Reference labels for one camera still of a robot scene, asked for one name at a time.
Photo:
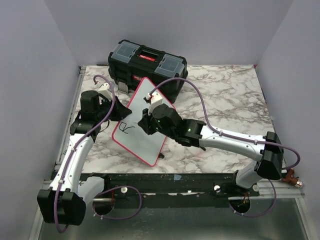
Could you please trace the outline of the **pink framed whiteboard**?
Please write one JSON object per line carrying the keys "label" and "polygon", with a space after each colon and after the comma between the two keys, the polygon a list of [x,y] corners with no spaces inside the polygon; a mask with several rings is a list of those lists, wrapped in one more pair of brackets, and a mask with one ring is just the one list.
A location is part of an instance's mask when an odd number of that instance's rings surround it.
{"label": "pink framed whiteboard", "polygon": [[114,142],[151,167],[157,163],[166,136],[157,132],[148,135],[138,126],[138,122],[142,119],[143,110],[150,106],[144,97],[154,88],[150,79],[142,78],[127,105],[132,113],[117,123],[111,135]]}

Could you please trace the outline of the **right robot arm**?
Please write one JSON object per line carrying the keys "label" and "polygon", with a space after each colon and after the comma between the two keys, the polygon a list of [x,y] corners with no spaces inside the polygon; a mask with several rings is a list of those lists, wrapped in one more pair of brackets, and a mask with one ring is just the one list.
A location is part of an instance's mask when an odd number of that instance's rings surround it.
{"label": "right robot arm", "polygon": [[185,147],[215,148],[251,159],[250,164],[234,173],[230,191],[236,196],[243,195],[261,179],[280,180],[282,177],[284,148],[272,131],[266,135],[246,135],[211,129],[203,121],[182,118],[164,103],[151,113],[144,109],[138,126],[148,135],[161,133]]}

